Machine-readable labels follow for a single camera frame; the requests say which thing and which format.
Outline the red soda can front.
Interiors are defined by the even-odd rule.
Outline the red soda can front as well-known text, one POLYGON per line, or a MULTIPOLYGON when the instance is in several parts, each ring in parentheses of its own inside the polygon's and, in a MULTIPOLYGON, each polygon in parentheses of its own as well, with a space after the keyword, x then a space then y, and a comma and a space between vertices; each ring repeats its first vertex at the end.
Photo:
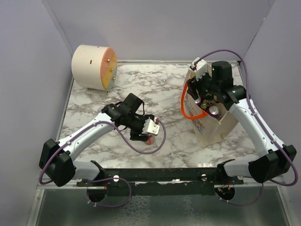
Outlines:
POLYGON ((149 136, 147 141, 145 141, 146 145, 152 145, 155 142, 155 137, 153 135, 149 136))

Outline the purple soda can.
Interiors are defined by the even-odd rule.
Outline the purple soda can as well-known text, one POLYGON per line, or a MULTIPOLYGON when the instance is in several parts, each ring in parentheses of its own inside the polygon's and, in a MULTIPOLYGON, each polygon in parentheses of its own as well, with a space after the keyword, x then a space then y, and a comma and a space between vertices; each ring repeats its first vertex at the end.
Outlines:
POLYGON ((200 107, 201 104, 202 104, 202 100, 201 100, 201 99, 195 100, 195 104, 196 104, 198 107, 200 107))
POLYGON ((207 113, 214 118, 219 118, 220 116, 220 110, 217 106, 212 105, 207 109, 207 113))

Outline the beige canvas tote bag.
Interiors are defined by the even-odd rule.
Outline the beige canvas tote bag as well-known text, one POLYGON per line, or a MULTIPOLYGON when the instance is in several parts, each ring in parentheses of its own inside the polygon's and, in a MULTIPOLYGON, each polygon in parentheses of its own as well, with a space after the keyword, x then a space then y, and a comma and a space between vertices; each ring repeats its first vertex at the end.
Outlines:
MULTIPOLYGON (((220 110, 218 118, 207 114, 200 119, 190 120, 201 147, 221 142, 235 128, 238 120, 226 110, 223 104, 214 103, 220 110)), ((197 106, 194 99, 185 94, 183 98, 183 109, 187 116, 197 116, 202 113, 202 109, 197 106)))

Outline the green glass bottle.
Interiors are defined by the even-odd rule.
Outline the green glass bottle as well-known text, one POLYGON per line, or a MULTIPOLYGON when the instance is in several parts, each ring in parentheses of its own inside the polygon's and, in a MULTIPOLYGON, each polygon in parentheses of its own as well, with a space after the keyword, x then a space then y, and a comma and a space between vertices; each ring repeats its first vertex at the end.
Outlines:
POLYGON ((214 103, 214 97, 211 94, 207 94, 201 101, 200 107, 203 110, 206 110, 207 108, 211 107, 214 103))

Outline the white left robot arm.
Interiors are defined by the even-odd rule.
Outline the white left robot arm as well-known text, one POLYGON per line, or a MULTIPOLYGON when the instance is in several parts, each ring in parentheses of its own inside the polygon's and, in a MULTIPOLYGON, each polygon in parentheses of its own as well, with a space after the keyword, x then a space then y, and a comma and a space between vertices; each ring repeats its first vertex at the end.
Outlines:
POLYGON ((119 126, 130 129, 130 140, 146 142, 150 136, 159 133, 160 125, 152 114, 137 114, 144 102, 130 93, 125 100, 116 104, 108 104, 101 108, 98 115, 84 127, 73 134, 59 140, 49 139, 43 145, 39 167, 43 176, 47 175, 50 182, 58 187, 64 186, 71 180, 88 180, 98 186, 103 182, 104 170, 96 162, 79 162, 76 158, 100 137, 117 130, 119 126))

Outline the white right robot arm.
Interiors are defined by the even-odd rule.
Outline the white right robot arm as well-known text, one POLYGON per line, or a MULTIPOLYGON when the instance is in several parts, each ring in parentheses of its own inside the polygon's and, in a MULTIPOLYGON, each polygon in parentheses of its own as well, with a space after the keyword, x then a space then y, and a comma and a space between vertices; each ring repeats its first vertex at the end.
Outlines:
POLYGON ((258 154, 255 160, 233 159, 218 164, 220 170, 216 172, 216 179, 219 183, 227 184, 233 177, 240 176, 262 184, 290 169, 297 154, 295 147, 286 145, 272 132, 247 96, 246 88, 234 84, 229 62, 213 62, 209 73, 207 62, 197 58, 191 63, 188 75, 181 100, 188 96, 200 104, 220 103, 244 128, 258 154))

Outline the clear tub of paper clips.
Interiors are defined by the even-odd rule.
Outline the clear tub of paper clips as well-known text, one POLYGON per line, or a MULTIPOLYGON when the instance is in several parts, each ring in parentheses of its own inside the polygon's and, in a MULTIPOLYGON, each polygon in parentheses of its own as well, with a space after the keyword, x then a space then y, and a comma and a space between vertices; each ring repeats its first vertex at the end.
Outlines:
POLYGON ((98 113, 104 113, 105 112, 105 108, 104 107, 100 107, 98 110, 97 110, 98 113))

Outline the round cream drawer cabinet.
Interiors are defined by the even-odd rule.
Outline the round cream drawer cabinet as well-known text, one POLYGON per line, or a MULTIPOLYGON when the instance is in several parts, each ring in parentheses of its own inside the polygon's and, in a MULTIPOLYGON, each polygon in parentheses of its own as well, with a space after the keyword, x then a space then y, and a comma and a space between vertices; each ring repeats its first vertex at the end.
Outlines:
POLYGON ((84 88, 109 91, 117 76, 117 56, 110 47, 79 45, 72 57, 71 72, 84 88))

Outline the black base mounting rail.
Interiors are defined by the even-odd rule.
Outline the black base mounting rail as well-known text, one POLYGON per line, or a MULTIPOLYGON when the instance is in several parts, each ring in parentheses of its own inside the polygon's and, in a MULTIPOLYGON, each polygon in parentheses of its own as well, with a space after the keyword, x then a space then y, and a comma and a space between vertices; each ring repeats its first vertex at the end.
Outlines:
POLYGON ((94 194, 108 196, 214 195, 215 186, 241 185, 237 177, 229 177, 212 168, 133 168, 110 169, 101 173, 101 182, 82 180, 78 187, 94 194))

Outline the aluminium frame rail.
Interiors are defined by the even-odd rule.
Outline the aluminium frame rail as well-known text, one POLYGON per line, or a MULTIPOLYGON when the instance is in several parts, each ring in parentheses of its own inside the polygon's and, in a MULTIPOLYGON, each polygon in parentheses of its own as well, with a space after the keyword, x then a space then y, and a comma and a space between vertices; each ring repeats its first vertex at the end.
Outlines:
POLYGON ((50 178, 48 182, 40 184, 54 183, 57 187, 62 187, 72 180, 81 180, 84 186, 99 186, 108 179, 112 184, 116 184, 122 178, 127 182, 138 184, 143 183, 188 183, 201 182, 205 185, 232 185, 243 184, 246 175, 229 176, 222 168, 162 168, 162 169, 84 169, 73 168, 71 170, 49 171, 46 173, 50 178))

